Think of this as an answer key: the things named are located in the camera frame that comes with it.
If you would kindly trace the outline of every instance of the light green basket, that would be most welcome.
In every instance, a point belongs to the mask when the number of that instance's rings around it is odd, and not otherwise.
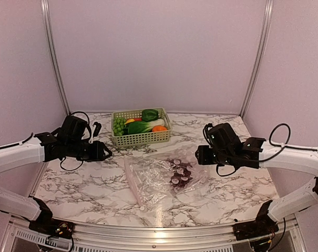
[[[141,113],[143,110],[144,109],[112,113],[111,129],[113,129],[113,122],[116,118],[124,117],[126,120],[131,118],[141,118]],[[165,127],[168,130],[122,136],[116,136],[112,130],[112,140],[115,145],[117,147],[128,147],[135,145],[168,142],[170,139],[170,132],[172,130],[168,115],[164,108],[155,108],[155,110],[159,111],[159,117],[165,121]]]

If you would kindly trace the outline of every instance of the metal frame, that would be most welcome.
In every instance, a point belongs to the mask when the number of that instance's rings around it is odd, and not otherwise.
[[[261,62],[265,53],[265,48],[266,48],[266,43],[268,41],[268,36],[270,32],[270,26],[271,26],[271,17],[272,17],[272,11],[273,11],[273,0],[266,0],[266,5],[265,5],[265,12],[264,12],[264,20],[263,20],[263,26],[262,26],[262,34],[260,36],[260,41],[259,41],[259,46],[258,46],[258,52],[257,56],[254,62],[249,86],[247,89],[247,92],[245,94],[245,98],[243,101],[243,105],[241,108],[240,116],[242,119],[244,119],[247,110],[249,108],[252,94],[254,91],[255,84],[257,82]]]
[[[6,229],[1,245],[1,251],[9,252],[13,247],[15,237],[39,243],[45,235],[28,229],[26,220],[12,217]],[[283,222],[279,222],[279,232],[283,232]],[[290,231],[295,252],[306,252],[301,233],[294,215],[286,219],[286,230]],[[150,228],[150,227],[119,227],[76,223],[74,228],[74,251],[85,251],[83,248],[107,249],[107,251],[181,251],[204,252],[209,249],[229,248],[234,244],[246,243],[248,240],[236,241],[232,224],[221,224],[200,227]],[[50,242],[61,248],[70,246],[69,240],[51,238]]]
[[[59,92],[59,96],[63,105],[63,109],[66,112],[66,114],[70,114],[70,107],[68,104],[68,100],[65,95],[65,89],[63,86],[63,81],[60,75],[59,65],[56,57],[56,50],[55,50],[55,44],[53,39],[53,31],[52,31],[52,24],[50,20],[50,12],[49,12],[49,1],[48,0],[41,0],[42,5],[42,14],[43,14],[43,20],[44,20],[44,27],[47,35],[47,41],[48,41],[48,48],[50,57],[53,64],[53,69],[56,77],[57,82],[57,88]]]

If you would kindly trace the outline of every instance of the pink wall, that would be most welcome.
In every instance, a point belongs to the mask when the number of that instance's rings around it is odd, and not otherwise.
[[[50,1],[72,110],[240,112],[265,1]]]
[[[0,1],[0,145],[52,131],[64,116],[40,1]],[[25,195],[39,167],[3,173],[0,185]],[[0,213],[0,242],[7,222]]]
[[[245,118],[250,133],[268,137],[287,122],[292,144],[318,145],[318,0],[275,1],[268,46]],[[285,130],[278,141],[284,141]],[[272,170],[281,195],[310,176]],[[297,214],[307,250],[318,251],[318,206]]]

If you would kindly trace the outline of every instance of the back wall panel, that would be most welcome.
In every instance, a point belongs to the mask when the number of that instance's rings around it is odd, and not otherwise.
[[[72,111],[240,112],[265,1],[50,1]]]

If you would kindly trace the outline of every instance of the marble table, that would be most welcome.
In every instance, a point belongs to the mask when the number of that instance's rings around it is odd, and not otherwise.
[[[265,201],[278,198],[267,169],[242,167],[235,174],[220,177],[210,166],[207,184],[195,191],[166,197],[153,209],[141,211],[124,170],[124,155],[149,156],[193,144],[206,144],[202,129],[212,122],[228,122],[241,140],[249,137],[242,119],[232,115],[169,114],[173,131],[167,143],[117,149],[111,142],[111,115],[94,113],[91,122],[102,124],[97,139],[105,142],[113,157],[104,162],[84,163],[74,172],[52,161],[42,177],[35,197],[43,200],[55,218],[73,222],[133,227],[186,227],[214,225],[253,219]],[[63,165],[73,169],[76,160]]]

